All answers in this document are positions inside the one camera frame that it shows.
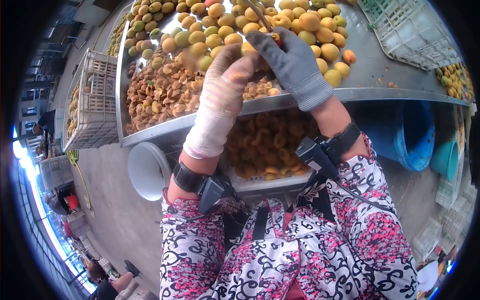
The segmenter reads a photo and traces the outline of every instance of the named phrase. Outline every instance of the bandaged hand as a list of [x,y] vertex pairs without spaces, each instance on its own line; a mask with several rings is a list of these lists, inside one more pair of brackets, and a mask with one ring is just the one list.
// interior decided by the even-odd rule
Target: bandaged hand
[[241,44],[224,47],[205,75],[195,125],[183,144],[183,150],[193,158],[220,155],[241,111],[243,91],[260,55],[254,52],[241,57],[240,47]]

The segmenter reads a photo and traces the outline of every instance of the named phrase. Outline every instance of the floral patterned shirt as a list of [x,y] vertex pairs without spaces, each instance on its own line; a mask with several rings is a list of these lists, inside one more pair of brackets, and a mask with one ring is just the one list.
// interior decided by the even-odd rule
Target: floral patterned shirt
[[[376,153],[364,140],[370,156],[341,163],[338,179],[396,212]],[[396,214],[351,197],[330,180],[302,193],[323,188],[335,222],[297,207],[283,230],[283,204],[265,199],[227,253],[221,215],[186,222],[200,215],[197,199],[176,199],[172,206],[164,200],[160,299],[281,300],[294,279],[306,299],[414,299],[415,260]],[[269,210],[264,239],[253,240],[260,207]]]

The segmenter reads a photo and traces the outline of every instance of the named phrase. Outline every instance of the white bucket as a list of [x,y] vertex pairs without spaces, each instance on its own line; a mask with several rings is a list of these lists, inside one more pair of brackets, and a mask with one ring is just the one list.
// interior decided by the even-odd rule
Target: white bucket
[[165,153],[155,144],[142,142],[128,155],[128,176],[140,196],[149,200],[162,199],[162,189],[168,187],[172,171]]

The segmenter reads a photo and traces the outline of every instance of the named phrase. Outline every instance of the green hose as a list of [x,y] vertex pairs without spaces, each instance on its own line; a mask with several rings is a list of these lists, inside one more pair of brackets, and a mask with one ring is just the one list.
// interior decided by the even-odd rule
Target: green hose
[[84,180],[84,177],[82,175],[82,171],[80,171],[80,167],[77,165],[78,150],[68,150],[67,151],[67,156],[68,156],[68,160],[70,161],[70,163],[72,165],[76,166],[77,169],[78,169],[78,172],[80,173],[80,178],[82,178],[82,182],[84,184],[85,192],[87,194],[87,208],[91,209],[92,206],[90,205],[90,196],[88,195],[87,185],[85,184],[85,180]]

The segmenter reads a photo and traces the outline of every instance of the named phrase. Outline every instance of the gloved hand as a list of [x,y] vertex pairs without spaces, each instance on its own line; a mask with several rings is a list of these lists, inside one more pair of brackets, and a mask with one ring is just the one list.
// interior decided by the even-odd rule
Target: gloved hand
[[205,75],[195,125],[183,144],[183,150],[193,158],[220,155],[241,111],[243,91],[260,55],[250,53],[241,57],[240,47],[241,44],[235,44],[223,48]]
[[272,68],[280,84],[295,98],[300,110],[310,111],[333,94],[325,81],[310,46],[283,27],[274,27],[280,35],[282,48],[266,34],[250,31],[247,41]]

